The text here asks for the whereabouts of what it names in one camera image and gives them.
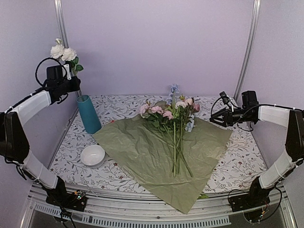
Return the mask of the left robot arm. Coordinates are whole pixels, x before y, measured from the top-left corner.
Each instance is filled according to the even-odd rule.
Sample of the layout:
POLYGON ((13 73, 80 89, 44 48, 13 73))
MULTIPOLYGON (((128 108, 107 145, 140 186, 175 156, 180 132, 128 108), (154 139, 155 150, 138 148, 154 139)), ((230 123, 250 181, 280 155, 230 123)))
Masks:
POLYGON ((0 154, 7 164, 16 166, 24 179, 39 183, 60 206, 67 206, 71 197, 65 182, 50 172, 30 149, 25 124, 41 110, 64 101, 62 96, 80 89, 80 79, 60 79, 52 86, 41 87, 0 114, 0 154))

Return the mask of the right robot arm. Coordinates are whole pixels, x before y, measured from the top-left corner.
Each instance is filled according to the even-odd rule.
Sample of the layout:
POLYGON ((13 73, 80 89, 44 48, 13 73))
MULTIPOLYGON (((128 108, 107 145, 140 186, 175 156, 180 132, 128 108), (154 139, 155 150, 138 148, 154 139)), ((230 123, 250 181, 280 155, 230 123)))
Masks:
POLYGON ((238 123, 258 125, 254 139, 268 169, 252 182, 245 200, 249 207, 256 207, 278 182, 304 162, 304 111, 261 104, 255 91, 245 91, 241 97, 242 105, 237 106, 225 92, 221 92, 219 99, 225 108, 211 111, 209 120, 223 127, 238 123))

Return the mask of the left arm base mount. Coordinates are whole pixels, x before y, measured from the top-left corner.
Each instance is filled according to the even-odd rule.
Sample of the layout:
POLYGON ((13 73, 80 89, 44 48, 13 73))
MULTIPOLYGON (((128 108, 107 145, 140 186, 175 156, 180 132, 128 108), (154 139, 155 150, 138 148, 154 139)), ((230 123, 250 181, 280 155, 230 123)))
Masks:
POLYGON ((58 190, 46 190, 47 198, 46 203, 59 206, 64 209, 72 209, 76 211, 84 212, 87 197, 85 192, 77 190, 71 193, 63 191, 60 193, 58 190))

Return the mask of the green tissue paper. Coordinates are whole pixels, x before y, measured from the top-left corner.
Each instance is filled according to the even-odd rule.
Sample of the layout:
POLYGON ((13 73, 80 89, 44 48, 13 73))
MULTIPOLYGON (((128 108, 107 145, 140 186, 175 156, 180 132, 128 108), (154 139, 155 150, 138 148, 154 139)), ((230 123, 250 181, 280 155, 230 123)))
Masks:
POLYGON ((172 137, 140 116, 110 123, 94 139, 141 186, 186 214, 225 153, 231 134, 231 130, 196 119, 193 130, 183 136, 184 159, 177 175, 171 173, 172 137))

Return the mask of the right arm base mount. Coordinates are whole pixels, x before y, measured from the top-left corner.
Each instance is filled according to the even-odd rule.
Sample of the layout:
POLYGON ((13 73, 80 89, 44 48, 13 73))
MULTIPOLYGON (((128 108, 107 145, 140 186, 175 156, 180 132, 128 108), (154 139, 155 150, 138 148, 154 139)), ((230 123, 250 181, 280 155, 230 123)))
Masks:
POLYGON ((231 195, 234 191, 236 190, 231 190, 228 194, 228 203, 233 212, 267 206, 270 203, 270 198, 268 196, 257 196, 252 198, 248 192, 244 191, 242 194, 231 195))

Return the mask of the white flower stem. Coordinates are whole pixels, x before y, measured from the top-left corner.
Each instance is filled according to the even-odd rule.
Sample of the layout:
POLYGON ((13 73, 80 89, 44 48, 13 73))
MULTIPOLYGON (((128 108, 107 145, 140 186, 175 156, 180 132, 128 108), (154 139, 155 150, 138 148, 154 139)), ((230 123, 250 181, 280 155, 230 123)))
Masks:
MULTIPOLYGON (((72 48, 64 48, 62 45, 62 40, 59 38, 56 38, 55 40, 55 45, 51 48, 50 50, 50 56, 52 59, 56 60, 59 64, 58 65, 64 65, 64 64, 69 64, 71 67, 70 62, 76 59, 77 53, 74 49, 72 48)), ((84 68, 83 66, 77 65, 77 71, 82 71, 84 68)), ((58 85, 60 82, 62 82, 64 79, 67 79, 66 77, 59 79, 59 80, 47 80, 47 86, 53 89, 56 85, 58 85)), ((52 97, 53 100, 59 101, 60 97, 52 97)))

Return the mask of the beige printed ribbon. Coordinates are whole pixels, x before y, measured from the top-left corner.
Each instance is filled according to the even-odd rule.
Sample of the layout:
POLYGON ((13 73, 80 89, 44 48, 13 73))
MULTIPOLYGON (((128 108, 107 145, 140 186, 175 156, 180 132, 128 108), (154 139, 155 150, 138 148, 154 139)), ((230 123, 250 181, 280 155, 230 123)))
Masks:
POLYGON ((244 145, 246 145, 247 144, 247 142, 246 142, 246 140, 241 140, 241 139, 230 139, 230 141, 232 141, 232 142, 234 142, 234 143, 241 143, 241 144, 244 144, 244 145))

